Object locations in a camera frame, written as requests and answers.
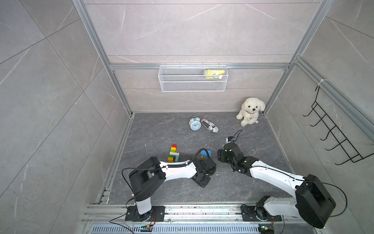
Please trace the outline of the blue long lego brick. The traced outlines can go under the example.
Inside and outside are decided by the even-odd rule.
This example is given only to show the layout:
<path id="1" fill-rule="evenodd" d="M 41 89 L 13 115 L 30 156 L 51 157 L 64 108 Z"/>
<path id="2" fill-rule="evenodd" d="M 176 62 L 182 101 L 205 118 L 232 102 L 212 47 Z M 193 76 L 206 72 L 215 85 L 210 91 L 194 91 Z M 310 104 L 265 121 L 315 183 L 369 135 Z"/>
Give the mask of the blue long lego brick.
<path id="1" fill-rule="evenodd" d="M 211 151 L 210 150 L 202 150 L 201 151 L 201 156 L 211 157 Z"/>

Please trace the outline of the cream long lego brick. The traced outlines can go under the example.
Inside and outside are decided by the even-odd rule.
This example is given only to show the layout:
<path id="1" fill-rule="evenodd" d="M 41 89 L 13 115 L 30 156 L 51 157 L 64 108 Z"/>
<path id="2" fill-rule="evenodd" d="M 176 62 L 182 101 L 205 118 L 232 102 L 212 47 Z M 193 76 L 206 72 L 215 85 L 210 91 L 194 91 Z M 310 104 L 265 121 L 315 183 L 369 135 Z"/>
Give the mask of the cream long lego brick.
<path id="1" fill-rule="evenodd" d="M 178 157 L 180 154 L 179 153 L 174 153 L 174 152 L 170 152 L 169 154 L 169 157 Z"/>

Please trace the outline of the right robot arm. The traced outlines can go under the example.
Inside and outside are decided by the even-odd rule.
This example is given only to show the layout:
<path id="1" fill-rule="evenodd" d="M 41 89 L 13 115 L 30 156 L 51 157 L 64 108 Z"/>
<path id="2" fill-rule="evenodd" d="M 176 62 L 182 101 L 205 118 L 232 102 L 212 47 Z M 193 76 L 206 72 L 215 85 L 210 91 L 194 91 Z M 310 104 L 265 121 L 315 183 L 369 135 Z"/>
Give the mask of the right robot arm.
<path id="1" fill-rule="evenodd" d="M 267 221 L 285 215 L 301 218 L 309 225 L 322 229 L 336 207 L 336 202 L 325 188 L 326 182 L 309 174 L 294 175 L 269 166 L 261 160 L 244 156 L 239 146 L 231 141 L 217 152 L 218 161 L 229 164 L 234 171 L 263 180 L 287 192 L 290 197 L 262 197 L 255 206 L 256 218 Z"/>

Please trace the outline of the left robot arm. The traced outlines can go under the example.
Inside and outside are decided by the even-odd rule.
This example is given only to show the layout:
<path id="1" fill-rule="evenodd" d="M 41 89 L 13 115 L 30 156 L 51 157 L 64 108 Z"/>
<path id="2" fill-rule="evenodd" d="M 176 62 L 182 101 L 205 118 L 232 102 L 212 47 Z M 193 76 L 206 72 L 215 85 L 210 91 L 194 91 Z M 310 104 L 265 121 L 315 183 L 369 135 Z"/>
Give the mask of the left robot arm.
<path id="1" fill-rule="evenodd" d="M 134 206 L 127 208 L 126 221 L 163 221 L 164 206 L 152 206 L 151 196 L 166 181 L 192 179 L 205 188 L 210 176 L 216 172 L 216 163 L 207 149 L 200 149 L 191 159 L 183 162 L 164 162 L 151 157 L 136 168 L 128 167 L 121 175 L 130 188 Z"/>

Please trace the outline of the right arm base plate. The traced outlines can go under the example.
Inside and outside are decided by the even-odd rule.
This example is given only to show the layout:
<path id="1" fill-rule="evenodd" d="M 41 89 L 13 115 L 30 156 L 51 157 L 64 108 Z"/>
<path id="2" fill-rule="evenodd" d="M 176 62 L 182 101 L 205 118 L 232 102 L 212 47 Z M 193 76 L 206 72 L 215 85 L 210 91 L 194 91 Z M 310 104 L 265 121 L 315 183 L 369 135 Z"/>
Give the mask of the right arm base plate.
<path id="1" fill-rule="evenodd" d="M 256 206 L 243 204 L 240 206 L 241 215 L 243 221 L 268 221 L 268 222 L 280 222 L 282 217 L 280 215 L 271 216 L 268 212 L 262 208 L 257 208 Z"/>

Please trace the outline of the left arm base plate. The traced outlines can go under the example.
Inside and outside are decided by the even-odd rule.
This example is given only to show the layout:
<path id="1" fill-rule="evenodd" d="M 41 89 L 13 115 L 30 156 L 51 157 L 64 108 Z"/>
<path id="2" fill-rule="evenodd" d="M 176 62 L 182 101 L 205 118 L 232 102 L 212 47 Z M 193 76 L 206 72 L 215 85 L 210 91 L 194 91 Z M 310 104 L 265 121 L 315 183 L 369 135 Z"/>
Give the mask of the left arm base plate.
<path id="1" fill-rule="evenodd" d="M 134 222 L 163 222 L 165 217 L 165 206 L 153 206 L 150 211 L 140 214 L 136 206 L 130 206 L 125 215 L 126 221 Z"/>

